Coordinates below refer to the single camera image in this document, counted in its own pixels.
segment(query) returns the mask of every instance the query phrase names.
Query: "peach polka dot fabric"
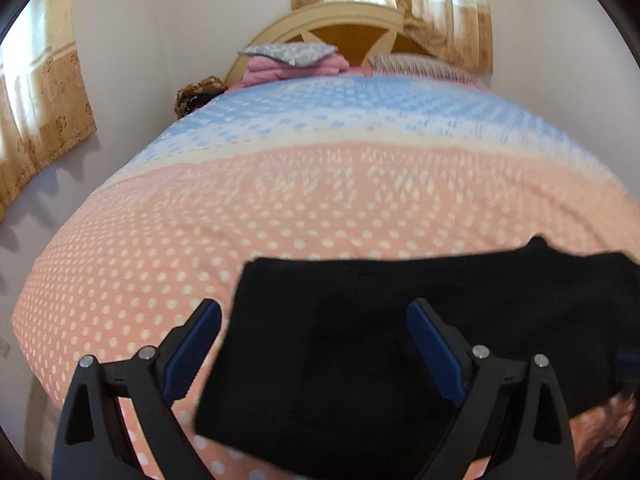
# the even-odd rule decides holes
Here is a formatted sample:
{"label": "peach polka dot fabric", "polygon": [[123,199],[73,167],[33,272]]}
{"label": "peach polka dot fabric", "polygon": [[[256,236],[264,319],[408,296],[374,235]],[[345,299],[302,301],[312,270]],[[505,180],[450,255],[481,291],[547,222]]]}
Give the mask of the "peach polka dot fabric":
{"label": "peach polka dot fabric", "polygon": [[[575,253],[637,257],[639,219],[638,206],[612,180],[461,148],[344,142],[176,164],[87,200],[36,260],[14,330],[62,406],[82,355],[129,358],[158,345],[203,298],[216,299],[222,333],[187,397],[174,404],[175,416],[214,476],[288,480],[294,476],[192,428],[246,261],[424,258],[506,250],[535,234]],[[620,432],[632,400],[615,402],[572,421],[578,460]],[[146,474],[161,478],[130,402],[123,410]]]}

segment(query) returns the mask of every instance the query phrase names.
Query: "bedspread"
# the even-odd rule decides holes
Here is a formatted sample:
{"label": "bedspread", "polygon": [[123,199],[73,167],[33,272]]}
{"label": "bedspread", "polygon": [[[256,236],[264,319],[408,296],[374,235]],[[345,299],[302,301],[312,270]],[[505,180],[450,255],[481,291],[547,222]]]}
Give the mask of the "bedspread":
{"label": "bedspread", "polygon": [[[215,298],[222,335],[174,412],[214,475],[290,478],[191,428],[245,261],[421,258],[513,248],[535,234],[637,258],[639,219],[593,155],[492,94],[400,77],[277,82],[183,118],[96,190],[34,263],[14,330],[61,406],[83,354],[127,358]],[[139,460],[159,478],[123,406]],[[572,420],[577,460],[632,409],[616,398]]]}

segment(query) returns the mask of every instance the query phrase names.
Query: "silver screw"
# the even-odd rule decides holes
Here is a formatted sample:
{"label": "silver screw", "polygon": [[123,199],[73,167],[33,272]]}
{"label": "silver screw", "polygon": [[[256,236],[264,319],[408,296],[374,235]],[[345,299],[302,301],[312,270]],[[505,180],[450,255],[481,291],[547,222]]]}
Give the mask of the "silver screw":
{"label": "silver screw", "polygon": [[140,359],[144,359],[145,361],[148,361],[154,355],[156,355],[155,346],[143,346],[140,350],[138,350],[138,357]]}
{"label": "silver screw", "polygon": [[471,349],[473,355],[478,359],[487,359],[491,355],[490,350],[484,345],[476,345]]}
{"label": "silver screw", "polygon": [[88,368],[89,366],[91,366],[92,364],[94,364],[94,356],[92,355],[84,355],[80,358],[80,367],[81,368]]}
{"label": "silver screw", "polygon": [[549,358],[544,354],[536,354],[533,358],[533,362],[540,368],[546,368],[549,366]]}

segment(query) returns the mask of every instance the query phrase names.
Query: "striped pillow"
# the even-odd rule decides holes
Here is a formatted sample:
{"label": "striped pillow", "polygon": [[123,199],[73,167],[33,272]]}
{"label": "striped pillow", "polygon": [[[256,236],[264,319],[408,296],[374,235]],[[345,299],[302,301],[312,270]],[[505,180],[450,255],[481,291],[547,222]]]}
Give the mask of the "striped pillow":
{"label": "striped pillow", "polygon": [[373,69],[373,75],[406,75],[470,85],[477,83],[476,78],[469,72],[420,54],[376,54],[369,56],[369,64]]}

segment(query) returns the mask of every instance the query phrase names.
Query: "blue gripper pad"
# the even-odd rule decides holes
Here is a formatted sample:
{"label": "blue gripper pad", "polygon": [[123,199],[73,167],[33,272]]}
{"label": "blue gripper pad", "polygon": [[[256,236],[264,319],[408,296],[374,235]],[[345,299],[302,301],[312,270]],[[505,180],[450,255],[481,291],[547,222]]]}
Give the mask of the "blue gripper pad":
{"label": "blue gripper pad", "polygon": [[156,369],[162,400],[167,406],[186,396],[221,324],[220,305],[203,300],[184,325],[172,329],[164,338]]}
{"label": "blue gripper pad", "polygon": [[440,395],[462,407],[472,373],[469,344],[422,298],[407,307],[406,325]]}

